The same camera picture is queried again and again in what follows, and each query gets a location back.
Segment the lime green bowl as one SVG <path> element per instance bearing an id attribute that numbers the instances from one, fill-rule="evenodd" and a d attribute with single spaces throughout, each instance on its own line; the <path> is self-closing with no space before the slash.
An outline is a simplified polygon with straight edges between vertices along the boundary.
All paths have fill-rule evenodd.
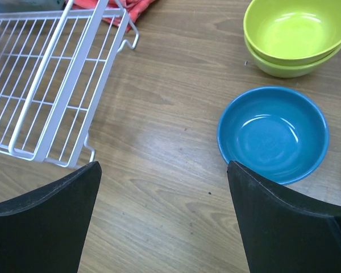
<path id="1" fill-rule="evenodd" d="M 329 55 L 327 55 L 326 57 L 318 61 L 315 61 L 310 64 L 305 64 L 305 65 L 290 66 L 290 65 L 279 65 L 279 64 L 271 63 L 270 61 L 263 59 L 252 49 L 246 37 L 244 37 L 244 42 L 246 44 L 246 47 L 249 53 L 254 59 L 256 66 L 261 71 L 265 72 L 266 74 L 274 76 L 274 77 L 278 77 L 278 78 L 295 78 L 295 77 L 301 77 L 311 72 L 314 72 L 316 69 L 318 69 L 319 67 L 324 65 L 326 62 L 328 62 L 332 57 L 334 57 L 341 50 L 341 44 L 340 44 Z"/>
<path id="2" fill-rule="evenodd" d="M 341 45 L 341 0 L 251 1 L 243 30 L 263 59 L 286 65 L 311 63 Z"/>

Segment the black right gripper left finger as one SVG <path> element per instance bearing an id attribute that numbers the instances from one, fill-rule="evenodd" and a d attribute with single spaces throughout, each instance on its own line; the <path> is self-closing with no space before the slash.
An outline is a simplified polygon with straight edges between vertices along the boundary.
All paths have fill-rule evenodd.
<path id="1" fill-rule="evenodd" d="M 0 272 L 77 272 L 101 176 L 91 162 L 0 202 Z"/>

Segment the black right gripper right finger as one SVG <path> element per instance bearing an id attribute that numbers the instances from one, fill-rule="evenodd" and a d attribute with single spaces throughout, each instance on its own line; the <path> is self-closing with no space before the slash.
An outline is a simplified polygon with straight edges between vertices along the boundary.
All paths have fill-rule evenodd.
<path id="1" fill-rule="evenodd" d="M 227 177 L 250 272 L 341 272 L 341 206 L 237 161 Z"/>

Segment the blue bowl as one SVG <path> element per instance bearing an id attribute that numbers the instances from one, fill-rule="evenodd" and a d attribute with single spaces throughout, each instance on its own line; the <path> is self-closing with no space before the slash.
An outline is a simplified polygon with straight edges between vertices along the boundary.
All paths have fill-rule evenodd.
<path id="1" fill-rule="evenodd" d="M 327 119 L 306 95 L 283 86 L 248 90 L 224 109 L 217 144 L 226 163 L 237 161 L 281 185 L 300 181 L 323 162 Z"/>

